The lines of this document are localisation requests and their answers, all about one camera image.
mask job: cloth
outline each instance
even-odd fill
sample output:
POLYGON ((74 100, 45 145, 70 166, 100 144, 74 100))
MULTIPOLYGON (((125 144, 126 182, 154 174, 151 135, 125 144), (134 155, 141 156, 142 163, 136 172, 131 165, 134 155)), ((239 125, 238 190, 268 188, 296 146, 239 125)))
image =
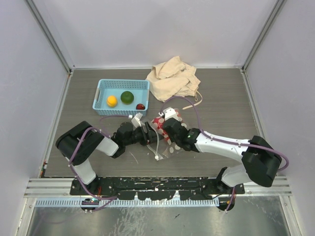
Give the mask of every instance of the cloth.
POLYGON ((159 101, 165 102, 172 96, 196 97, 200 80, 195 72, 195 67, 182 62, 177 56, 153 66, 146 80, 150 81, 150 91, 159 101))

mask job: green fruit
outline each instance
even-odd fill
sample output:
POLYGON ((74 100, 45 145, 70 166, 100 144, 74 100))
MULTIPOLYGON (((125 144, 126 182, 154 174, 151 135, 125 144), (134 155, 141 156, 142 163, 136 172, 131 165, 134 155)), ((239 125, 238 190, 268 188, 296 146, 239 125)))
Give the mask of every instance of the green fruit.
POLYGON ((121 101, 126 104, 129 105, 133 102, 134 100, 134 96, 132 94, 132 92, 129 91, 125 91, 122 93, 122 95, 120 96, 121 101))

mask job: yellow fruit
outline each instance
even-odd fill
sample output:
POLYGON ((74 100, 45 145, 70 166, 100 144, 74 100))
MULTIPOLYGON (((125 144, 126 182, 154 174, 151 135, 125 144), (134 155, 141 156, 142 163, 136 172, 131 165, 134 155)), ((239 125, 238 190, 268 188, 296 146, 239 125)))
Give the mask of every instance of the yellow fruit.
POLYGON ((115 96, 109 96, 107 98, 107 105, 109 107, 116 107, 116 105, 117 105, 117 98, 115 96))

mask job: red apple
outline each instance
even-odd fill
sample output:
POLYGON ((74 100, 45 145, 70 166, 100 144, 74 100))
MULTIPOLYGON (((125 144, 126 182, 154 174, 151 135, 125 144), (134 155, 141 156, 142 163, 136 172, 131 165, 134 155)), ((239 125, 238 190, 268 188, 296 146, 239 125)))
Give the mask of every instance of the red apple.
POLYGON ((146 107, 145 107, 143 104, 141 104, 141 103, 139 103, 139 104, 136 106, 136 110, 144 110, 144 109, 146 109, 146 107))

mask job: basket handle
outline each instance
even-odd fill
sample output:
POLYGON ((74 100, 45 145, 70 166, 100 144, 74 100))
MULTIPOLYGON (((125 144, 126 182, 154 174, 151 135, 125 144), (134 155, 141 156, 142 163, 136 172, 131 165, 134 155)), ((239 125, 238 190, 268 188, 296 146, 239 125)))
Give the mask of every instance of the basket handle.
POLYGON ((94 100, 98 101, 99 99, 99 88, 96 89, 94 100))

